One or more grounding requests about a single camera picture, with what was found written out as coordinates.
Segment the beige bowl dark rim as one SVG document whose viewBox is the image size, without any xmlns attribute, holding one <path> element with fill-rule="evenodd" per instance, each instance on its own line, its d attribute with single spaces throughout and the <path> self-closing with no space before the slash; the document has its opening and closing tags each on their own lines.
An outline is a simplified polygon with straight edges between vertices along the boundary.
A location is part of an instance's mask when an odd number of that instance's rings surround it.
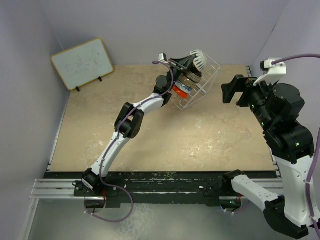
<svg viewBox="0 0 320 240">
<path fill-rule="evenodd" d="M 191 70 L 185 71 L 184 75 L 189 81 L 195 84 L 199 83 L 202 79 L 202 72 L 198 71 L 195 67 L 193 67 Z"/>
</svg>

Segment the orange plastic bowl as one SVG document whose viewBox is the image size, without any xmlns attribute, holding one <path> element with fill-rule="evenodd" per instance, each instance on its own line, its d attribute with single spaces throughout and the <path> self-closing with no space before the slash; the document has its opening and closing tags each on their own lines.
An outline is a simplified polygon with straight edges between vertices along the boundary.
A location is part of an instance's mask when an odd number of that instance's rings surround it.
<svg viewBox="0 0 320 240">
<path fill-rule="evenodd" d="M 182 91 L 180 88 L 178 88 L 176 85 L 172 87 L 172 90 L 177 93 L 181 98 L 186 99 L 188 94 L 184 91 Z"/>
</svg>

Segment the blue floral ceramic bowl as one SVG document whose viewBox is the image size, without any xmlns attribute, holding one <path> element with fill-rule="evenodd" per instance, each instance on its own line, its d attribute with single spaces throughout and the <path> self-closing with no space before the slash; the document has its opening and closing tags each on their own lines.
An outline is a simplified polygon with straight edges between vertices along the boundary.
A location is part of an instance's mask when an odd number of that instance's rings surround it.
<svg viewBox="0 0 320 240">
<path fill-rule="evenodd" d="M 181 91 L 185 92 L 186 94 L 190 94 L 192 92 L 192 88 L 185 85 L 184 83 L 182 83 L 181 81 L 177 80 L 175 82 L 175 86 L 177 88 L 179 88 Z"/>
</svg>

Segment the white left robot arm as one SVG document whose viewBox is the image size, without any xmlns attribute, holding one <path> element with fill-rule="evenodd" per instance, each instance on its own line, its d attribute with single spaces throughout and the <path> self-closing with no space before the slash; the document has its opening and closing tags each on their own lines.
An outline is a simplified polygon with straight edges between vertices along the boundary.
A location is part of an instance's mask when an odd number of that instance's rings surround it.
<svg viewBox="0 0 320 240">
<path fill-rule="evenodd" d="M 135 138 L 142 126 L 144 116 L 153 110 L 165 106 L 172 94 L 171 90 L 181 76 L 193 68 L 195 54 L 180 58 L 166 59 L 166 55 L 161 53 L 158 60 L 153 61 L 154 65 L 163 65 L 168 68 L 167 75 L 160 75 L 156 78 L 156 84 L 152 94 L 134 104 L 125 103 L 114 123 L 114 132 L 107 147 L 82 175 L 82 183 L 85 190 L 91 196 L 98 196 L 103 191 L 103 178 L 108 172 L 114 160 L 122 148 L 133 138 Z"/>
</svg>

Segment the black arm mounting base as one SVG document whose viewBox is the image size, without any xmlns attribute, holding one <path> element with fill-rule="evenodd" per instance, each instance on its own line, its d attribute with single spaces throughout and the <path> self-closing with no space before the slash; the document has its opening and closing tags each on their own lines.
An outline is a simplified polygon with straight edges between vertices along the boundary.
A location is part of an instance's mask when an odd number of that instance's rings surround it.
<svg viewBox="0 0 320 240">
<path fill-rule="evenodd" d="M 74 196 L 86 200 L 106 200 L 106 207 L 121 204 L 201 204 L 217 207 L 221 200 L 234 200 L 235 193 L 223 190 L 223 171 L 125 172 L 111 171 L 109 186 L 97 193 L 81 184 L 80 172 L 46 172 L 45 179 L 73 180 Z"/>
</svg>

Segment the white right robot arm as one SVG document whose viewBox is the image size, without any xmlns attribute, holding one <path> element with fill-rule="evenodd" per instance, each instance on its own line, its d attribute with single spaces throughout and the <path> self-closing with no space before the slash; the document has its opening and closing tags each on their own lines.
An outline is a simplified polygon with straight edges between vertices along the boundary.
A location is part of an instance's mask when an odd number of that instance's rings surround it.
<svg viewBox="0 0 320 240">
<path fill-rule="evenodd" d="M 276 232 L 296 240 L 306 237 L 309 228 L 320 228 L 320 210 L 315 201 L 313 170 L 319 156 L 312 133 L 298 122 L 305 105 L 293 85 L 236 75 L 221 86 L 222 101 L 231 102 L 241 93 L 239 107 L 248 107 L 262 127 L 263 137 L 276 161 L 283 184 L 283 195 L 272 193 L 234 170 L 222 178 L 222 190 L 228 196 L 246 197 L 264 215 Z"/>
</svg>

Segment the black glossy bowl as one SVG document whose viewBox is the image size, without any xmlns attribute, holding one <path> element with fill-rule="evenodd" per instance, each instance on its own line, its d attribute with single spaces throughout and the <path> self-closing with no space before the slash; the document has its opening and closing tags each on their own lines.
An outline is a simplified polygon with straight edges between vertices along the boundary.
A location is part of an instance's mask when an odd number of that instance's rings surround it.
<svg viewBox="0 0 320 240">
<path fill-rule="evenodd" d="M 181 78 L 179 79 L 182 85 L 185 86 L 185 88 L 194 89 L 197 86 L 197 83 L 188 79 L 188 78 Z"/>
</svg>

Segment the white bowl orange rim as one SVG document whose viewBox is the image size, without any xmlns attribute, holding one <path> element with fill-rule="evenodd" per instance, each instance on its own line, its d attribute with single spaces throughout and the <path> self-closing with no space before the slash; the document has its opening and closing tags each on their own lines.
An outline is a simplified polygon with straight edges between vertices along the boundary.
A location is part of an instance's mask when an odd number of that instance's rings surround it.
<svg viewBox="0 0 320 240">
<path fill-rule="evenodd" d="M 200 49 L 193 49 L 189 52 L 189 54 L 191 56 L 195 55 L 195 59 L 193 60 L 193 65 L 199 72 L 202 72 L 206 68 L 208 63 L 208 60 L 205 54 L 203 53 L 203 51 Z"/>
</svg>

